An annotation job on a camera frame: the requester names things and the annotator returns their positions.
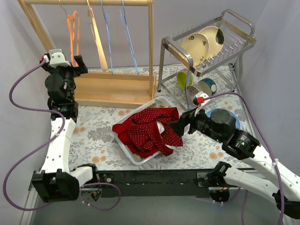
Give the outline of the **beige plastic hanger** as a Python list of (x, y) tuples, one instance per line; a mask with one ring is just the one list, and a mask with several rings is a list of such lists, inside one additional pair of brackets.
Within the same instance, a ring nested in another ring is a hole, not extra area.
[(93, 34), (93, 37), (94, 37), (94, 40), (95, 40), (96, 47), (97, 47), (100, 67), (103, 71), (106, 71), (108, 69), (108, 65), (107, 65), (104, 50), (103, 50), (103, 47), (102, 47), (101, 38), (100, 38), (100, 35), (99, 35), (99, 32), (98, 32), (97, 22), (96, 22), (94, 13), (93, 13), (93, 9), (90, 7), (89, 1), (86, 0), (86, 2), (87, 2), (87, 5), (88, 5), (88, 16), (89, 16), (90, 21), (91, 21), (91, 30), (92, 30), (92, 34)]

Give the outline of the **orange hanger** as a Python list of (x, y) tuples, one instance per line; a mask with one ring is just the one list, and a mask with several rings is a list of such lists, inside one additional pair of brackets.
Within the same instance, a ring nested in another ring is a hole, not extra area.
[(75, 62), (74, 57), (78, 56), (80, 53), (80, 17), (76, 10), (73, 12), (73, 14), (68, 14), (65, 8), (62, 6), (61, 1), (59, 1), (59, 3), (67, 17), (71, 64), (77, 67), (78, 63)]

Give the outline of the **blue wire hanger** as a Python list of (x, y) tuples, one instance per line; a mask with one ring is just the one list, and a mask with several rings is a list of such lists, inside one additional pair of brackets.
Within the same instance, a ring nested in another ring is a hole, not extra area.
[(130, 53), (131, 53), (131, 56), (132, 56), (132, 60), (133, 60), (133, 63), (134, 63), (136, 73), (139, 74), (138, 65), (137, 65), (137, 61), (136, 61), (136, 57), (135, 57), (135, 52), (134, 52), (134, 48), (133, 48), (133, 44), (132, 44), (132, 40), (131, 40), (129, 28), (128, 28), (128, 23), (127, 23), (127, 19), (126, 19), (126, 11), (125, 11), (125, 2), (124, 2), (124, 0), (121, 0), (121, 3), (122, 3), (122, 10), (120, 10), (120, 18), (121, 18), (122, 26), (123, 26), (123, 29), (124, 29), (124, 32), (125, 32), (125, 36), (126, 36), (126, 39), (127, 39), (129, 49), (130, 49)]
[(113, 75), (113, 60), (112, 60), (112, 48), (111, 48), (111, 31), (110, 31), (110, 18), (109, 18), (109, 10), (104, 10), (103, 6), (103, 1), (100, 0), (101, 2), (101, 8), (103, 11), (103, 16), (106, 24), (106, 30), (107, 30), (107, 36), (108, 36), (108, 48), (109, 48), (109, 58), (110, 58), (110, 69), (111, 69), (111, 74)]

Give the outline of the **pastel floral garment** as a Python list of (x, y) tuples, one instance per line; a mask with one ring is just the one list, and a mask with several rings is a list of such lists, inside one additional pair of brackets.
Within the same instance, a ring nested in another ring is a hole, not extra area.
[(161, 101), (159, 99), (155, 99), (155, 104), (156, 104), (156, 107), (159, 107), (159, 108), (168, 108), (169, 107), (168, 104), (165, 104), (163, 101)]

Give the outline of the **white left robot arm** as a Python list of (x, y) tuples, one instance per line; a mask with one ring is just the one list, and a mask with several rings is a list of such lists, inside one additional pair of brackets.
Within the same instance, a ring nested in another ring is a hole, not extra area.
[(88, 72), (82, 56), (74, 56), (76, 65), (65, 60), (62, 53), (48, 53), (43, 56), (46, 63), (42, 68), (49, 73), (45, 80), (48, 93), (48, 108), (51, 110), (51, 138), (46, 159), (31, 182), (45, 203), (74, 201), (80, 188), (87, 184), (96, 187), (100, 176), (95, 164), (83, 164), (69, 169), (69, 152), (78, 117), (78, 103), (75, 101), (75, 78)]

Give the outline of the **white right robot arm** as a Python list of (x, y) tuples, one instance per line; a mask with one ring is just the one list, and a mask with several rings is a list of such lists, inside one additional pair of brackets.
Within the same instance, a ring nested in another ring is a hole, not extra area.
[(184, 112), (177, 121), (169, 123), (182, 137), (185, 127), (189, 134), (199, 131), (222, 144), (230, 156), (256, 169), (265, 178), (240, 171), (230, 164), (218, 162), (203, 178), (202, 185), (237, 186), (253, 192), (275, 204), (284, 214), (300, 218), (300, 178), (280, 162), (273, 162), (270, 153), (250, 133), (236, 128), (236, 118), (225, 109), (216, 109), (207, 116), (204, 109)]

